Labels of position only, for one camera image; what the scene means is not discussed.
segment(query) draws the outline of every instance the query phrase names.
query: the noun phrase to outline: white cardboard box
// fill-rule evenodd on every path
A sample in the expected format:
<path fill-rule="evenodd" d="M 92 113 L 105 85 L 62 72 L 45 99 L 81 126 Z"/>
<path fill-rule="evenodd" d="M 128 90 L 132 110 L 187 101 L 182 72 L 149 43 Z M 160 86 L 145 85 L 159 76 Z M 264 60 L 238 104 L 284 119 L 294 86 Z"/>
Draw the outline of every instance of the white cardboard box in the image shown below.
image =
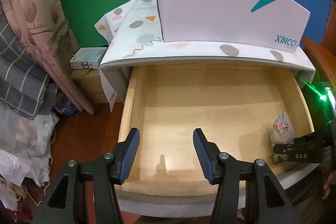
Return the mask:
<path fill-rule="evenodd" d="M 73 69 L 99 69 L 107 47 L 80 48 L 70 60 Z"/>
<path fill-rule="evenodd" d="M 157 0 L 165 41 L 235 42 L 294 52 L 310 12 L 293 0 Z"/>

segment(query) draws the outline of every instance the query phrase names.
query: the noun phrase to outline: brown wooden floor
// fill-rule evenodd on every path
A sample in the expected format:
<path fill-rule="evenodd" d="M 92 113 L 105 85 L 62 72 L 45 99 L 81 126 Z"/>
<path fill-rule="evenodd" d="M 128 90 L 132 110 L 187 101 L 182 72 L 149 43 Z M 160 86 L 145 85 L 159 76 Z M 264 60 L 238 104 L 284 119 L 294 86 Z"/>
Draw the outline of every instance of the brown wooden floor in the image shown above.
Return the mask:
<path fill-rule="evenodd" d="M 79 112 L 74 118 L 58 115 L 60 119 L 55 127 L 56 137 L 51 145 L 51 183 L 69 160 L 91 161 L 113 150 L 118 142 L 123 107 L 123 103 L 116 103 L 110 112 L 108 104 L 98 104 L 95 106 L 94 115 L 87 112 Z M 43 199 L 43 189 L 30 187 L 29 192 L 36 202 Z M 89 224 L 96 224 L 92 182 L 87 182 L 87 201 Z M 37 206 L 32 201 L 29 202 L 34 214 Z M 121 214 L 125 224 L 134 224 L 140 217 L 125 212 Z M 196 224 L 208 222 L 209 217 L 201 217 L 197 219 Z"/>

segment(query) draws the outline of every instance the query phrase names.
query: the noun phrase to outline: wooden drawer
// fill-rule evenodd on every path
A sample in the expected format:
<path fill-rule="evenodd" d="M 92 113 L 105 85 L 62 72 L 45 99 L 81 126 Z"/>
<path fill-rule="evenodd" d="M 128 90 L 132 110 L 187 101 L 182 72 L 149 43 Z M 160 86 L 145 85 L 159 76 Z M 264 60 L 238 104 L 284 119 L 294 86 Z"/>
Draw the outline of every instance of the wooden drawer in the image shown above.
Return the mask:
<path fill-rule="evenodd" d="M 195 128 L 221 151 L 238 160 L 262 158 L 281 174 L 293 166 L 273 162 L 270 134 L 282 111 L 296 136 L 313 131 L 301 90 L 286 68 L 246 62 L 134 67 L 119 142 L 132 127 L 140 130 L 141 141 L 119 189 L 163 196 L 215 193 L 217 186 L 204 178 L 194 150 Z"/>

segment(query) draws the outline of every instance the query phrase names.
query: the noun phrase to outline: gray checkered cloth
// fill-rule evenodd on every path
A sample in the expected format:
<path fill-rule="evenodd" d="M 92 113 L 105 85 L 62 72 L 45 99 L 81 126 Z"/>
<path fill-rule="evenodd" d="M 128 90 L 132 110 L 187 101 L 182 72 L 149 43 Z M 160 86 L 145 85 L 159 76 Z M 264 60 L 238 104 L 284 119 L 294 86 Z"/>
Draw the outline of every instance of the gray checkered cloth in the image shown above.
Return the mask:
<path fill-rule="evenodd" d="M 24 117 L 49 114 L 58 87 L 23 48 L 0 5 L 0 101 Z"/>

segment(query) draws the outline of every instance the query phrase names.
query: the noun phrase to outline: cardboard box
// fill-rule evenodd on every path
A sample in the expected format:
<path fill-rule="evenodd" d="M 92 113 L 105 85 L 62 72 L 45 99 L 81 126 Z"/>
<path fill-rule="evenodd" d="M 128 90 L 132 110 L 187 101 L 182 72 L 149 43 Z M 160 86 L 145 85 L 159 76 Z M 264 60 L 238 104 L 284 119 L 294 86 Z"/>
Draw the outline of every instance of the cardboard box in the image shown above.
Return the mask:
<path fill-rule="evenodd" d="M 157 0 L 163 39 L 295 52 L 310 12 L 293 0 Z"/>
<path fill-rule="evenodd" d="M 101 86 L 99 70 L 75 69 L 71 78 L 92 104 L 108 103 Z"/>
<path fill-rule="evenodd" d="M 107 47 L 80 48 L 70 60 L 73 69 L 99 69 Z"/>

